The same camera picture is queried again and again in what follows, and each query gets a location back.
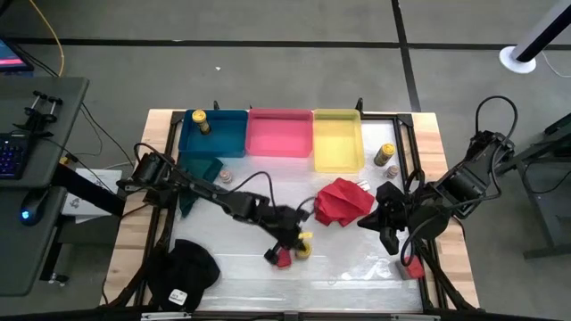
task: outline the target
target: clear plastic sheet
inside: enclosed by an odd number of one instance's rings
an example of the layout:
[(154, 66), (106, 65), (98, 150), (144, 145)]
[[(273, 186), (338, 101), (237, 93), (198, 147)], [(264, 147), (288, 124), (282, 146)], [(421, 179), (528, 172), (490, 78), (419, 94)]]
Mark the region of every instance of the clear plastic sheet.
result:
[[(395, 144), (393, 123), (385, 120), (362, 122), (365, 168), (359, 174), (322, 174), (313, 170), (313, 159), (270, 158), (246, 156), (242, 159), (221, 159), (233, 181), (215, 184), (232, 188), (256, 171), (265, 170), (272, 176), (277, 205), (297, 207), (325, 185), (342, 177), (355, 183), (367, 180), (368, 192), (375, 195), (386, 181), (385, 170), (399, 165), (395, 154), (382, 168), (373, 158), (382, 144)], [(393, 183), (402, 189), (401, 177)], [(267, 178), (259, 176), (243, 189), (269, 196)], [(312, 204), (306, 204), (310, 210)], [(422, 304), (418, 281), (403, 281), (394, 262), (378, 239), (378, 233), (357, 226), (353, 221), (341, 227), (337, 223), (323, 226), (311, 217), (303, 223), (305, 232), (312, 232), (312, 254), (306, 260), (293, 259), (287, 269), (271, 266), (263, 254), (274, 246), (275, 239), (257, 226), (234, 221), (222, 209), (205, 200), (198, 200), (187, 218), (177, 215), (174, 234), (177, 238), (201, 244), (219, 264), (219, 281), (204, 292), (199, 310), (297, 310), (297, 311), (420, 311)], [(401, 245), (408, 236), (399, 233)]]

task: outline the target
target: computer mouse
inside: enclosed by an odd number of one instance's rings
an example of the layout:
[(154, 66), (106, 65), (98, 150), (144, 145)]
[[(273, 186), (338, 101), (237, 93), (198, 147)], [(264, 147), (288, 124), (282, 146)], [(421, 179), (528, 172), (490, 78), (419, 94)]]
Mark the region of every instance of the computer mouse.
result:
[(28, 192), (21, 203), (20, 222), (25, 226), (34, 226), (44, 216), (43, 205), (46, 200), (48, 188), (33, 189)]

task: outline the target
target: blue bin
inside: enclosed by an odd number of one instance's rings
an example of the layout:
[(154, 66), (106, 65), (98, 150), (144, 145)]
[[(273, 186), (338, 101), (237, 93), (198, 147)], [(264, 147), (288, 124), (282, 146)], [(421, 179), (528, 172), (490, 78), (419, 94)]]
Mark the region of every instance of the blue bin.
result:
[(205, 111), (211, 132), (203, 135), (186, 111), (178, 150), (181, 154), (208, 157), (244, 157), (247, 111)]

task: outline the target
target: yellow bin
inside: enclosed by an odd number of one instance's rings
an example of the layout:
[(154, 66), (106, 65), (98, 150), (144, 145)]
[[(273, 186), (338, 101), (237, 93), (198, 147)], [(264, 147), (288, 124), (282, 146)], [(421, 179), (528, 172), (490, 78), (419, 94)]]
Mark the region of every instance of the yellow bin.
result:
[(313, 158), (322, 173), (356, 173), (365, 165), (360, 115), (356, 110), (313, 112)]

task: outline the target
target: keyboard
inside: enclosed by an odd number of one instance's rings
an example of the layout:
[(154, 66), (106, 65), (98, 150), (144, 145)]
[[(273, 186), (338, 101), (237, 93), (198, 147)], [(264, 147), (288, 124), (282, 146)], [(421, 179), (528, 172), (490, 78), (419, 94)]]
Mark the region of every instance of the keyboard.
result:
[(0, 179), (20, 179), (26, 167), (29, 135), (0, 134)]

